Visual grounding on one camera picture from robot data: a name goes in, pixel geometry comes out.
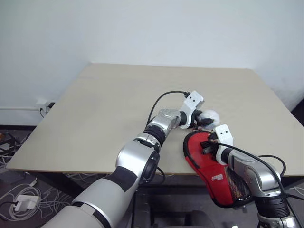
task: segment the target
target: floor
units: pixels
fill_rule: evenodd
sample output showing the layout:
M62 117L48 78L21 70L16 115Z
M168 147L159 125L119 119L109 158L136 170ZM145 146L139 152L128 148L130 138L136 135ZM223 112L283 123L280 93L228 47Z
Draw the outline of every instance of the floor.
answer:
M293 111L294 116L303 124L303 101ZM11 133L20 139L24 138L29 131L4 131L0 133ZM100 175L90 177L82 176L81 174L74 174L74 181L78 184L87 187L89 183L100 178ZM22 183L31 183L35 178L31 175L24 174L24 178L13 184L7 184L0 180L0 197L13 187ZM155 176L155 182L161 180L161 176ZM179 185L186 185L187 188L178 187ZM204 183L198 176L189 175L173 175L166 177L163 188L140 188L136 193L136 205L148 203L151 212L154 215L154 228L161 228L164 226L177 226L183 225L185 215L192 210L204 211L212 220L216 228L231 228L237 226L239 228L256 228L257 227L257 209L254 203L246 205L242 209L223 209L217 207L204 187ZM299 187L304 188L304 184L299 184ZM37 187L44 192L49 189L46 183L39 181ZM300 196L295 190L290 189L287 191L290 194ZM56 190L52 192L50 198L57 194ZM289 198L295 211L299 215L302 223L304 223L304 201ZM3 205L0 208L0 213L8 216L9 205ZM119 228L130 227L132 205L129 206L124 218L118 225ZM42 209L43 216L49 214L51 211L48 208ZM40 211L32 218L25 221L2 221L0 220L0 227L4 228L39 228L47 221L49 221L55 212L51 213L44 219L41 219Z

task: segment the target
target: white wall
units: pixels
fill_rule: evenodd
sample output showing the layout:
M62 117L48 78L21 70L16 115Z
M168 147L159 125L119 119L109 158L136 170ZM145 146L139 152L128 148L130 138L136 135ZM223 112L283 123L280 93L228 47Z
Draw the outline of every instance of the white wall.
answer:
M57 100L92 61L251 68L291 110L303 24L302 0L0 0L0 106ZM0 111L0 124L40 120Z

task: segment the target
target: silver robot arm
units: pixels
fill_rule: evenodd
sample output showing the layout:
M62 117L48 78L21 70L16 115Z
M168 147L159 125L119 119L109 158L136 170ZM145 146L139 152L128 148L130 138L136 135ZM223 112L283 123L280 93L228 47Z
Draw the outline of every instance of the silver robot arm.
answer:
M233 137L227 125L214 129L219 143L233 145ZM295 220L290 213L286 199L282 196L279 185L269 168L256 159L237 150L218 146L216 160L228 165L242 177L254 197L258 219L267 228L295 228Z
M145 130L119 152L115 171L95 181L72 206L64 207L43 228L114 228L125 214L139 184L153 179L160 149L174 128L189 128L193 113L203 104L193 91L180 110L162 109Z

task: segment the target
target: wooden tabletop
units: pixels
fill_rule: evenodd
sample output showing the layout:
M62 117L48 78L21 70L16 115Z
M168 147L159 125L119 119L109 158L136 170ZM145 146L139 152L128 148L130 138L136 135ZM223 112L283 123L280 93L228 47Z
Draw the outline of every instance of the wooden tabletop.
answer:
M66 90L8 169L50 172L112 172L120 149L143 131L155 100L169 90L196 90L227 124L234 145L256 155L272 154L287 164L285 175L304 175L304 129L249 69L91 64ZM182 106L180 94L160 108ZM161 149L166 173L193 174L182 143L191 130L175 129ZM268 159L280 172L281 164Z

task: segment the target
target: table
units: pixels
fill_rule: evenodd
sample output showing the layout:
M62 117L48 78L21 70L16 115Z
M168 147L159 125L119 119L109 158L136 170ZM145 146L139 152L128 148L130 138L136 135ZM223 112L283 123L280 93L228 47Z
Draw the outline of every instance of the table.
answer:
M204 97L201 109L219 113L235 146L281 157L286 176L304 175L304 128L254 71L119 64L85 68L7 168L112 172L119 150L144 129L157 97L180 89L196 90ZM183 100L180 94L165 96L155 111L180 108ZM189 132L176 129L166 140L159 163L165 173L194 173L182 152ZM281 171L279 162L271 163Z

